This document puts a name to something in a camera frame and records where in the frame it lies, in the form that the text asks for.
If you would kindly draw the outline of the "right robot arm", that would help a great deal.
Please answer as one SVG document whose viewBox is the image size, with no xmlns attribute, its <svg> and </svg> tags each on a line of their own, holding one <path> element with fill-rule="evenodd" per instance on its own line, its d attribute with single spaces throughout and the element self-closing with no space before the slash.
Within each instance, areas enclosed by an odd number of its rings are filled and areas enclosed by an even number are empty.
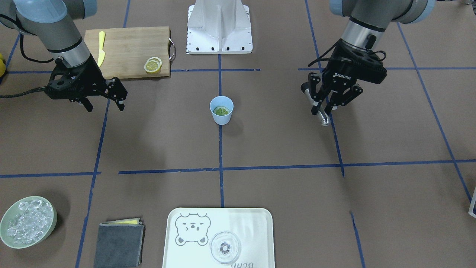
<svg viewBox="0 0 476 268">
<path fill-rule="evenodd" d="M 51 53 L 55 67 L 46 86 L 1 98 L 43 92 L 53 100 L 77 102 L 91 112 L 93 105 L 88 97 L 102 96 L 123 111 L 127 90 L 119 78 L 104 78 L 74 23 L 96 12 L 95 0 L 2 0 L 1 24 L 17 30 L 21 44 L 25 35 L 37 36 Z"/>
</svg>

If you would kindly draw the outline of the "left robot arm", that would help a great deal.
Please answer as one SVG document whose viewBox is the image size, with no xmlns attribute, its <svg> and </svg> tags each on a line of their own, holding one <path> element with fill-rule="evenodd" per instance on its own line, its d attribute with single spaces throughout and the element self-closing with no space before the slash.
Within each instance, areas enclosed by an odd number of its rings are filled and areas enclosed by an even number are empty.
<svg viewBox="0 0 476 268">
<path fill-rule="evenodd" d="M 387 76 L 376 45 L 391 22 L 417 23 L 435 6 L 434 0 L 331 0 L 335 15 L 349 21 L 340 39 L 310 63 L 326 61 L 321 73 L 311 72 L 301 90 L 312 103 L 311 114 L 327 125 L 333 109 L 346 106 L 362 92 L 358 81 L 380 84 Z"/>
</svg>

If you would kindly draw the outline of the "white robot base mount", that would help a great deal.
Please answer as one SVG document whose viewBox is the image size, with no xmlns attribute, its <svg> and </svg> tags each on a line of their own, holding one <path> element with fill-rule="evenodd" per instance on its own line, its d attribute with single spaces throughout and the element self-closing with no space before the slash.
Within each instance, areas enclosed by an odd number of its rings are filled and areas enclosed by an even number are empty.
<svg viewBox="0 0 476 268">
<path fill-rule="evenodd" d="M 252 53 L 250 9 L 241 0 L 197 0 L 187 15 L 187 54 Z"/>
</svg>

